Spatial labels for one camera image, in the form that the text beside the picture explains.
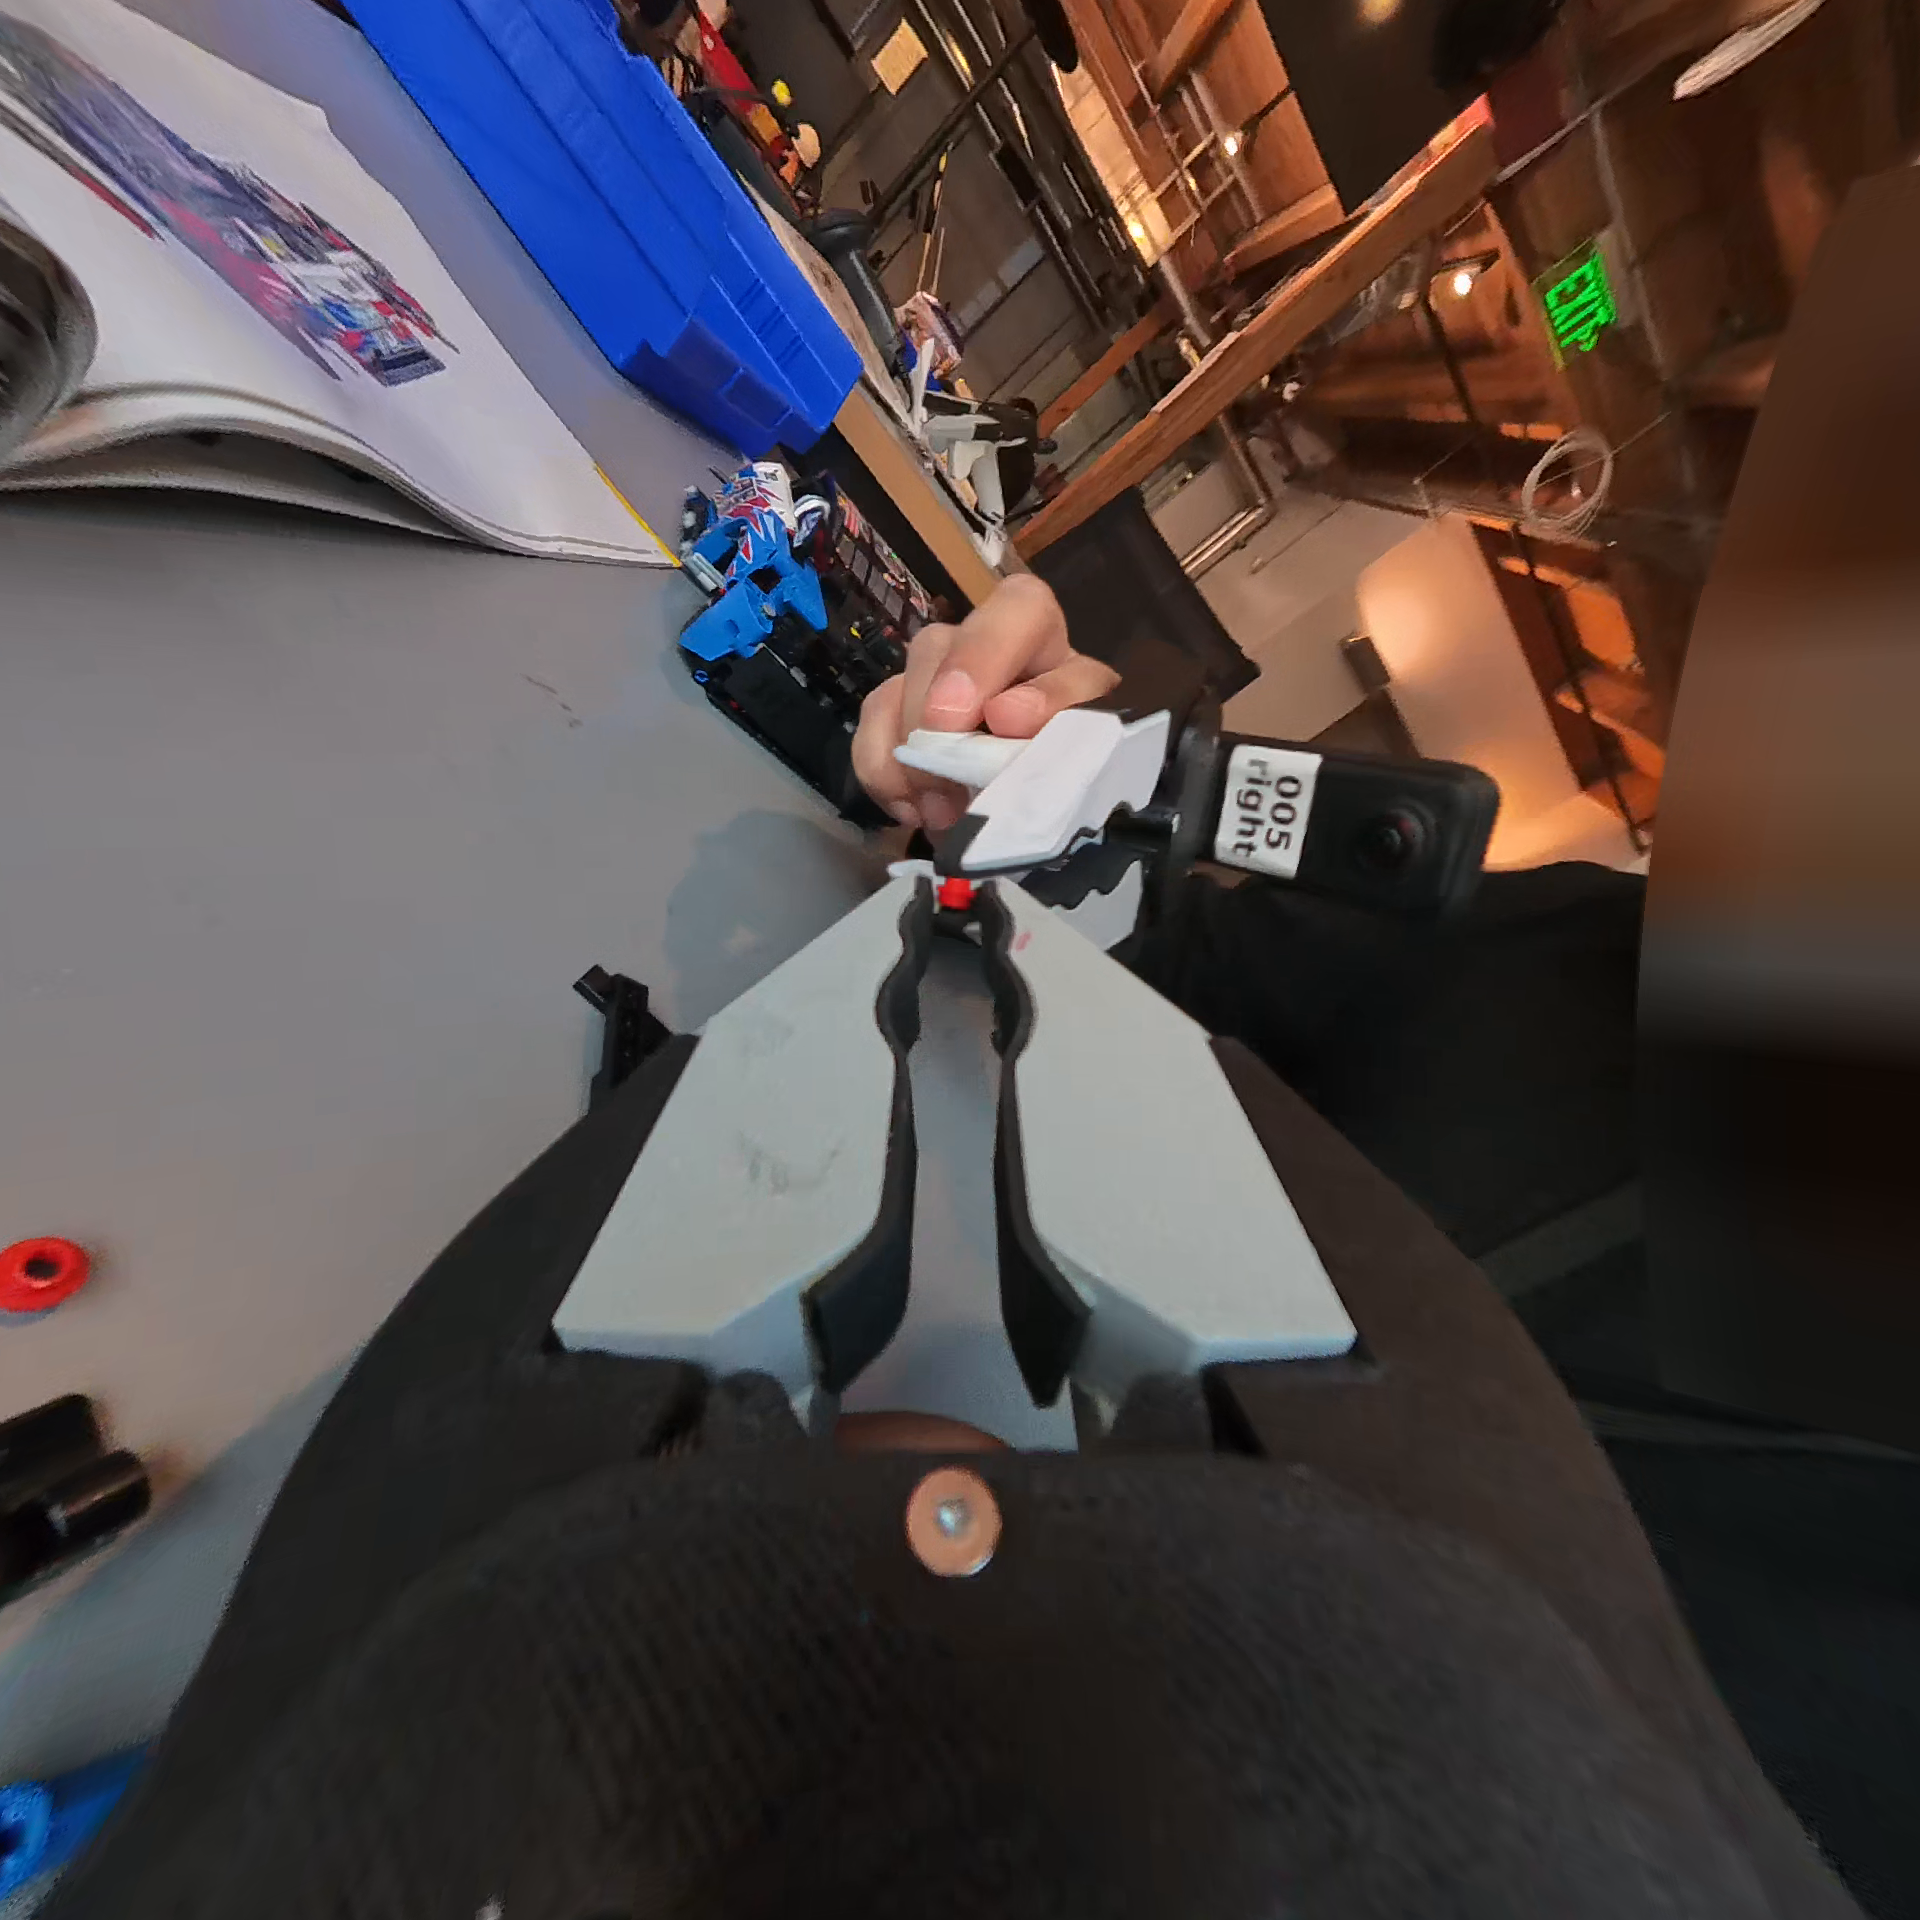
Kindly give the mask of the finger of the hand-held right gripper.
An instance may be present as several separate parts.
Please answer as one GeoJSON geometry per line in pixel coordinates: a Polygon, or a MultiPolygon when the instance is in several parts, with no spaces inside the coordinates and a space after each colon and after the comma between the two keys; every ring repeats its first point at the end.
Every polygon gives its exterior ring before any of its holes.
{"type": "Polygon", "coordinates": [[[1048,867],[1105,835],[1119,809],[1146,809],[1168,756],[1171,713],[1075,706],[1030,739],[916,730],[897,762],[970,794],[935,855],[947,878],[986,879],[1048,867]]]}
{"type": "Polygon", "coordinates": [[[1090,837],[1032,871],[1032,897],[1105,954],[1142,930],[1150,883],[1150,846],[1127,837],[1090,837]]]}

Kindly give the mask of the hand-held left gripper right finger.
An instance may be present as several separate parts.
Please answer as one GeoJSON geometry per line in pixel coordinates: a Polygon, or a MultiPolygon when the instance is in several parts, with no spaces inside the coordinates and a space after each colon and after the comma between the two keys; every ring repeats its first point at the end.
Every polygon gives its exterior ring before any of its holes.
{"type": "Polygon", "coordinates": [[[1356,1323],[1210,1033],[1010,879],[982,890],[999,1309],[1039,1405],[1351,1356],[1356,1323]]]}

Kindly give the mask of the person's right forearm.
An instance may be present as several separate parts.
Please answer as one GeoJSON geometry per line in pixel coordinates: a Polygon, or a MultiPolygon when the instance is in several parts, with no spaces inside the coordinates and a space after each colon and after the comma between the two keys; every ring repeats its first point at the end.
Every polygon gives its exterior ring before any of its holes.
{"type": "Polygon", "coordinates": [[[1121,958],[1481,1257],[1639,1179],[1646,892],[1554,862],[1406,918],[1192,876],[1121,958]]]}

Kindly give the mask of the black hinge brick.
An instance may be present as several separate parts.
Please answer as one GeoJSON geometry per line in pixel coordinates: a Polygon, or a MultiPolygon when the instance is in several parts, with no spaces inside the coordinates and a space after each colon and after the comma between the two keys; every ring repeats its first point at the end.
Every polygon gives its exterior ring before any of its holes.
{"type": "Polygon", "coordinates": [[[153,1508],[140,1454],[111,1446],[91,1397],[72,1391],[2,1421],[2,1602],[116,1541],[153,1508]]]}

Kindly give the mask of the toy brick car model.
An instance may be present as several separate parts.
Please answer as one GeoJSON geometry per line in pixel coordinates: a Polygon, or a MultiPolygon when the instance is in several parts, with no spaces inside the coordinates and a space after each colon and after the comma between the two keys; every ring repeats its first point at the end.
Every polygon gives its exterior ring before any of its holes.
{"type": "Polygon", "coordinates": [[[852,771],[858,721],[953,607],[833,475],[796,477],[780,460],[684,493],[680,562],[704,598],[680,652],[707,702],[843,820],[890,826],[852,771]]]}

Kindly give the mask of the green exit sign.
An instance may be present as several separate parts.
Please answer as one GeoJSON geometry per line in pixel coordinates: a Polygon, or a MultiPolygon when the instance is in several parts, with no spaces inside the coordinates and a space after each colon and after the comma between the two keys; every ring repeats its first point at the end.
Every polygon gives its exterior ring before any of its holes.
{"type": "Polygon", "coordinates": [[[1530,284],[1556,370],[1566,370],[1577,357],[1593,353],[1600,339],[1620,322],[1607,261],[1599,233],[1530,284]]]}

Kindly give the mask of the person's right hand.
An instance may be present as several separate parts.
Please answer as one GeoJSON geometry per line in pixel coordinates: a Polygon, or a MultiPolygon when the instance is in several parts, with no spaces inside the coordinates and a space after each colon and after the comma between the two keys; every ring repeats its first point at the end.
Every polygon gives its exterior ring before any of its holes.
{"type": "Polygon", "coordinates": [[[1067,708],[1116,690],[1121,675],[1073,647],[1065,610],[1041,578],[1017,574],[959,623],[928,623],[905,650],[903,673],[863,703],[852,774],[897,826],[940,835],[970,794],[908,769],[899,749],[916,731],[1032,739],[1067,708]]]}

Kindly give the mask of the open instruction booklet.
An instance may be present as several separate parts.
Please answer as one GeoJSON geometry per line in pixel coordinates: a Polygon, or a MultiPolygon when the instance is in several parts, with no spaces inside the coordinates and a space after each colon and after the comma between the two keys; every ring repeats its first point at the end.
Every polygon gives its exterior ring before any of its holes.
{"type": "Polygon", "coordinates": [[[121,4],[6,4],[2,197],[7,495],[674,564],[321,108],[121,4]]]}

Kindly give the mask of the blue plastic bin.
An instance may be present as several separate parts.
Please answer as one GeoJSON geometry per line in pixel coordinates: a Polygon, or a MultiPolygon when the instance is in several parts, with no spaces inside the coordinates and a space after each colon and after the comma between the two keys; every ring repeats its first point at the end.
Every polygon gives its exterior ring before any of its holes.
{"type": "Polygon", "coordinates": [[[811,450],[863,358],[601,3],[351,3],[600,353],[747,457],[811,450]]]}

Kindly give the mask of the black office chair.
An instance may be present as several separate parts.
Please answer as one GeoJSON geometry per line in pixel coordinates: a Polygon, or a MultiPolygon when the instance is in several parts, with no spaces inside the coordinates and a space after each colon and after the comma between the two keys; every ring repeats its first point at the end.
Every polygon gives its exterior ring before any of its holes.
{"type": "Polygon", "coordinates": [[[1171,653],[1222,700],[1260,678],[1258,660],[1183,569],[1139,486],[1048,545],[1026,566],[1058,598],[1073,647],[1126,678],[1171,653]]]}

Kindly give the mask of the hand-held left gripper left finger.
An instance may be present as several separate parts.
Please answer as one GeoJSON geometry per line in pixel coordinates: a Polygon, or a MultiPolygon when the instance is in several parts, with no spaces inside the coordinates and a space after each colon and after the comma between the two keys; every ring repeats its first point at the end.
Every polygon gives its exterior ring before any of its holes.
{"type": "Polygon", "coordinates": [[[905,1319],[931,878],[894,878],[716,1014],[553,1317],[570,1354],[841,1394],[905,1319]]]}

